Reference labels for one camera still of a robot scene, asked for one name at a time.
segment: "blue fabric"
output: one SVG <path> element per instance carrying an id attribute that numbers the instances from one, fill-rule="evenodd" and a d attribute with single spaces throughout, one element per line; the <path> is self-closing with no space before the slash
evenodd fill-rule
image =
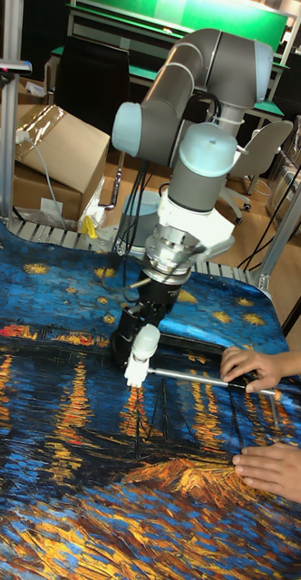
<path id="1" fill-rule="evenodd" d="M 300 386 L 279 387 L 279 430 L 263 395 L 150 375 L 127 388 L 110 356 L 125 302 L 111 260 L 0 223 L 0 578 L 300 579 L 301 506 L 231 466 L 243 445 L 301 447 Z M 138 274 L 129 263 L 128 283 Z M 160 328 L 287 348 L 267 297 L 215 276 L 193 275 Z M 165 356 L 218 376 L 215 357 Z"/>

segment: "wooden floor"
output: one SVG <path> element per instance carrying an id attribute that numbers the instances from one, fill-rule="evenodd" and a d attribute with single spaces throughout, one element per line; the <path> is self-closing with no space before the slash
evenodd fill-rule
<path id="1" fill-rule="evenodd" d="M 107 198 L 111 195 L 113 178 L 116 171 L 116 156 L 110 154 L 108 159 L 105 186 L 102 194 L 102 201 L 104 202 L 106 202 Z M 118 223 L 123 201 L 131 191 L 131 185 L 135 179 L 136 168 L 138 167 L 139 162 L 126 156 L 118 204 L 114 210 L 107 212 L 105 226 Z M 154 171 L 154 174 L 150 179 L 148 189 L 156 190 L 162 183 L 170 178 L 170 170 L 167 168 L 159 166 L 154 166 L 152 168 L 150 165 L 150 171 Z M 232 187 L 241 193 L 246 192 L 246 185 L 247 183 L 243 184 L 242 182 L 240 183 L 240 181 L 234 181 L 233 183 L 229 182 L 228 184 L 229 187 Z M 214 258 L 213 261 L 226 266 L 238 266 L 239 263 L 251 254 L 255 248 L 257 241 L 261 237 L 269 221 L 269 216 L 265 208 L 267 196 L 264 195 L 268 193 L 268 189 L 264 183 L 258 183 L 257 189 L 262 193 L 258 193 L 258 191 L 254 192 L 251 196 L 250 212 L 243 212 L 244 217 L 242 223 L 235 227 L 234 236 L 236 242 L 234 246 L 225 254 L 221 254 Z M 237 201 L 237 203 L 241 208 L 243 207 L 241 201 Z M 217 208 L 226 218 L 234 221 L 234 213 L 224 201 L 219 202 Z M 275 228 L 271 226 L 265 241 L 268 241 L 272 236 L 274 236 L 275 232 Z M 265 251 L 254 258 L 250 267 L 255 266 L 260 262 Z M 277 262 L 277 266 L 272 273 L 268 290 L 272 296 L 278 319 L 280 323 L 283 323 L 296 300 L 301 295 L 301 238 L 293 237 L 284 248 L 281 257 Z M 301 349 L 301 317 L 298 319 L 296 325 L 286 339 L 291 350 Z"/>

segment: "white cable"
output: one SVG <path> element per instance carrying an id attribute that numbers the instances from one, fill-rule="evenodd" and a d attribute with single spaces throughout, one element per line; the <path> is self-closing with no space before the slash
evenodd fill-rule
<path id="1" fill-rule="evenodd" d="M 205 82 L 204 82 L 204 86 L 205 87 L 207 87 L 207 85 L 209 83 L 209 77 L 211 75 L 211 71 L 212 71 L 212 68 L 213 68 L 213 63 L 214 63 L 214 60 L 215 60 L 215 57 L 216 57 L 218 45 L 219 45 L 220 39 L 222 37 L 222 34 L 223 34 L 222 32 L 219 32 L 217 41 L 215 42 L 215 46 L 214 46 L 214 48 L 212 50 L 212 54 L 210 56 L 209 68 L 208 68 L 207 75 L 206 75 L 206 79 L 205 79 Z"/>
<path id="2" fill-rule="evenodd" d="M 244 181 L 249 181 L 249 183 L 251 181 L 251 179 L 249 179 L 249 178 L 242 178 L 242 179 Z M 232 178 L 228 178 L 228 180 L 229 181 L 234 181 L 235 183 L 238 181 L 238 179 L 232 179 Z M 260 195 L 262 195 L 262 196 L 266 196 L 266 197 L 270 196 L 270 194 L 271 194 L 271 188 L 269 187 L 268 183 L 266 183 L 263 179 L 258 179 L 257 182 L 258 183 L 263 183 L 263 185 L 266 185 L 266 187 L 269 189 L 269 193 L 264 193 L 264 191 L 259 191 L 259 189 L 253 189 L 253 190 L 256 191 L 257 193 L 260 193 Z"/>
<path id="3" fill-rule="evenodd" d="M 230 125 L 243 125 L 244 120 L 242 121 L 232 121 L 231 119 L 225 119 L 224 117 L 217 117 L 217 115 L 213 116 L 213 121 L 224 121 L 225 123 L 230 123 Z"/>
<path id="4" fill-rule="evenodd" d="M 31 139 L 27 139 L 27 138 L 25 138 L 24 140 L 27 140 L 27 141 L 29 141 L 29 142 L 31 143 L 31 145 L 33 145 L 33 147 L 34 147 L 34 149 L 35 149 L 36 153 L 38 153 L 38 155 L 39 155 L 39 158 L 40 158 L 41 162 L 43 163 L 43 167 L 44 167 L 44 171 L 45 171 L 45 177 L 46 177 L 47 185 L 48 185 L 48 187 L 49 187 L 49 189 L 50 189 L 50 192 L 51 192 L 51 195 L 52 195 L 52 198 L 53 198 L 53 202 L 54 202 L 54 204 L 55 204 L 55 207 L 56 207 L 56 211 L 57 211 L 57 213 L 59 214 L 59 217 L 60 217 L 60 219 L 61 219 L 61 222 L 62 222 L 62 225 L 63 225 L 63 229 L 66 231 L 66 226 L 65 226 L 65 224 L 64 224 L 64 219 L 63 219 L 63 217 L 62 217 L 62 213 L 61 213 L 61 211 L 60 211 L 60 209 L 59 209 L 59 206 L 58 206 L 58 204 L 57 204 L 57 201 L 56 201 L 56 197 L 55 197 L 55 195 L 54 195 L 54 192 L 53 192 L 53 189 L 52 189 L 52 185 L 51 185 L 51 181 L 50 181 L 49 172 L 48 172 L 48 170 L 47 170 L 47 167 L 46 167 L 46 165 L 45 165 L 45 161 L 44 161 L 43 155 L 42 155 L 41 151 L 38 149 L 37 145 L 35 145 L 35 144 L 32 142 L 32 140 L 31 140 Z"/>
<path id="5" fill-rule="evenodd" d="M 179 50 L 180 46 L 189 46 L 190 48 L 193 48 L 198 53 L 198 55 L 200 56 L 200 59 L 201 59 L 200 69 L 202 70 L 204 67 L 204 57 L 203 57 L 201 51 L 199 50 L 198 46 L 195 46 L 195 44 L 191 44 L 191 43 L 179 43 L 177 46 L 177 51 Z"/>
<path id="6" fill-rule="evenodd" d="M 242 153 L 243 155 L 249 155 L 249 151 L 241 147 L 241 145 L 237 145 L 237 151 L 239 151 L 239 153 Z"/>
<path id="7" fill-rule="evenodd" d="M 191 84 L 192 84 L 192 91 L 194 92 L 195 89 L 195 79 L 193 78 L 193 74 L 192 72 L 189 70 L 189 68 L 187 66 L 185 66 L 185 64 L 181 64 L 181 63 L 167 63 L 167 64 L 163 64 L 163 66 L 160 68 L 158 75 L 160 74 L 161 71 L 164 71 L 164 69 L 166 69 L 168 66 L 178 66 L 180 69 L 183 69 L 184 71 L 186 71 L 186 73 L 188 73 L 190 80 L 191 80 Z"/>

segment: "yellow object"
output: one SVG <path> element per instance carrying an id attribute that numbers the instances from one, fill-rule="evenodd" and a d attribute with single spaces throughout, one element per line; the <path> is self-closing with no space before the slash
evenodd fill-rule
<path id="1" fill-rule="evenodd" d="M 92 237 L 92 239 L 96 239 L 96 237 L 98 237 L 95 232 L 93 222 L 89 216 L 86 216 L 83 221 L 82 234 L 87 234 L 89 237 Z"/>

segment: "collaborative robot arm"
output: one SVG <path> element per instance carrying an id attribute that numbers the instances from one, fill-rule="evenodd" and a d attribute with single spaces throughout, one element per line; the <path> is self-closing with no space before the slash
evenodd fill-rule
<path id="1" fill-rule="evenodd" d="M 123 310 L 112 337 L 118 363 L 127 362 L 137 332 L 158 325 L 171 310 L 197 256 L 212 257 L 233 243 L 233 225 L 214 206 L 233 166 L 245 111 L 265 99 L 272 62 L 265 44 L 199 30 L 174 45 L 141 105 L 120 107 L 114 146 L 173 172 L 159 224 L 146 242 L 140 279 L 150 281 L 141 286 L 137 304 Z M 212 122 L 183 120 L 196 89 L 219 103 Z"/>

